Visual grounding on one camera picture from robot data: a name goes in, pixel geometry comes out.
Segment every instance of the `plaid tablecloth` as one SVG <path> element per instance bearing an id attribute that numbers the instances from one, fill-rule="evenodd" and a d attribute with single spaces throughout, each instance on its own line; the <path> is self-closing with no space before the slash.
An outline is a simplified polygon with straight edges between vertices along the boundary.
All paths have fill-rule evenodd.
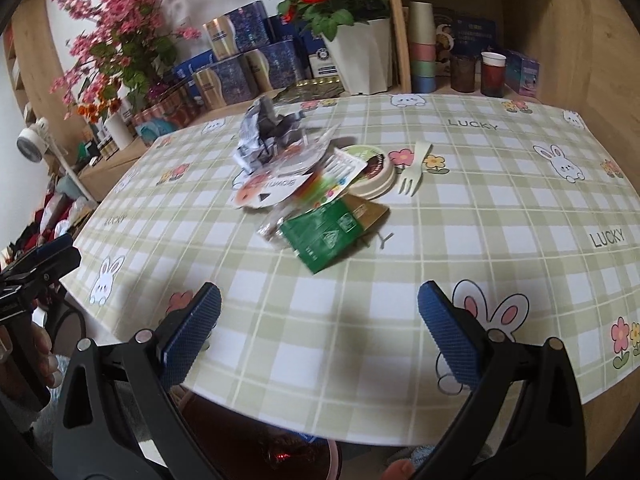
<path id="1" fill-rule="evenodd" d="M 156 141 L 78 237 L 68 290 L 126 339 L 216 283 L 223 313 L 187 386 L 353 442 L 436 442 L 465 399 L 418 315 L 425 280 L 519 342 L 560 337 L 584 402 L 640 364 L 640 202 L 577 114 L 439 95 L 302 107 L 306 126 L 340 124 L 343 144 L 380 146 L 398 171 L 417 139 L 434 144 L 414 197 L 380 197 L 384 244 L 313 276 L 262 241 L 262 215 L 229 204 L 232 117 Z"/>

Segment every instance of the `white fan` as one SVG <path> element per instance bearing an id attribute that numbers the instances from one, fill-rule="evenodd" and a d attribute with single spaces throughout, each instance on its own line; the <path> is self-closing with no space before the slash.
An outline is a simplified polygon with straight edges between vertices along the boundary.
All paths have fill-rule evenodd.
<path id="1" fill-rule="evenodd" d="M 39 118 L 35 124 L 31 124 L 28 128 L 23 129 L 16 141 L 20 153 L 31 162 L 40 162 L 44 154 L 49 150 L 60 162 L 69 178 L 78 186 L 78 189 L 92 203 L 97 205 L 94 197 L 87 191 L 86 187 L 80 182 L 78 176 L 66 162 L 65 157 L 60 153 L 60 149 L 56 145 L 53 137 L 49 133 L 49 121 L 44 117 Z"/>

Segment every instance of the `floor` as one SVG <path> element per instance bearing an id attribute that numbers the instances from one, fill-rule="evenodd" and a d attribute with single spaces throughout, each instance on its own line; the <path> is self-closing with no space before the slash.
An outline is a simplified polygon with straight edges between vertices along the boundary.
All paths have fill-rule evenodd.
<path id="1" fill-rule="evenodd" d="M 73 301 L 73 299 L 69 299 L 76 307 L 84 312 L 84 309 Z M 87 337 L 94 339 L 98 345 L 118 342 L 91 316 L 86 314 L 84 318 L 87 325 Z M 34 315 L 36 322 L 41 321 L 41 319 L 42 314 Z M 54 346 L 55 353 L 71 356 L 76 348 L 79 337 L 80 329 L 78 322 L 74 316 L 71 316 L 65 321 L 58 333 Z M 140 447 L 148 459 L 164 465 L 162 457 L 152 441 L 142 442 Z M 396 447 L 373 447 L 370 448 L 370 450 L 366 448 L 353 449 L 350 447 L 348 452 L 344 453 L 345 460 L 342 462 L 340 480 L 377 480 L 385 469 L 386 460 L 396 451 L 398 451 Z"/>

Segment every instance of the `white flower pot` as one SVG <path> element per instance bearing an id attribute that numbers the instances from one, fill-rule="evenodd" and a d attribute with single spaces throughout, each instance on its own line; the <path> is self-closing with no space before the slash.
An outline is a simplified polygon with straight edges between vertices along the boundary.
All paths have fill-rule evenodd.
<path id="1" fill-rule="evenodd" d="M 386 92 L 391 86 L 391 20 L 340 25 L 333 41 L 324 38 L 344 89 L 351 95 Z"/>
<path id="2" fill-rule="evenodd" d="M 111 114 L 104 121 L 104 127 L 111 134 L 113 142 L 116 143 L 119 150 L 124 150 L 133 142 L 133 135 L 119 113 Z"/>

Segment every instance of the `white fork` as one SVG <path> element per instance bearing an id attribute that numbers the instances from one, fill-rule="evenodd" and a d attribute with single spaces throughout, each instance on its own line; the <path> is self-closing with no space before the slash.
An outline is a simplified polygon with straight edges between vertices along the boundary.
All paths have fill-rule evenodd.
<path id="1" fill-rule="evenodd" d="M 414 147 L 414 161 L 408 168 L 404 168 L 398 187 L 398 194 L 405 194 L 413 196 L 420 187 L 420 181 L 422 180 L 422 162 L 424 158 L 429 155 L 429 152 L 433 148 L 433 144 L 419 140 L 415 143 Z"/>

